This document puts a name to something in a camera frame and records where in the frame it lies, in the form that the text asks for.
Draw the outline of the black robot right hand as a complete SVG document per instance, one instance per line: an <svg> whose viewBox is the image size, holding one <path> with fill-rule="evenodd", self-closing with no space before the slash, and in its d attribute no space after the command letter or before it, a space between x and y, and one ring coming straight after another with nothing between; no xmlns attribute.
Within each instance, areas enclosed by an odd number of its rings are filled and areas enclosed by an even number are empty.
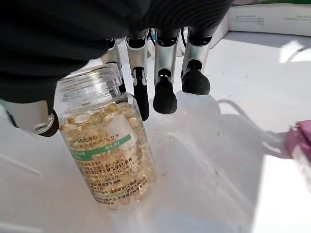
<svg viewBox="0 0 311 233"><path fill-rule="evenodd" d="M148 28L197 28L212 35L230 0L3 0L0 102L13 126L58 131L57 82L108 51L110 38Z"/></svg>

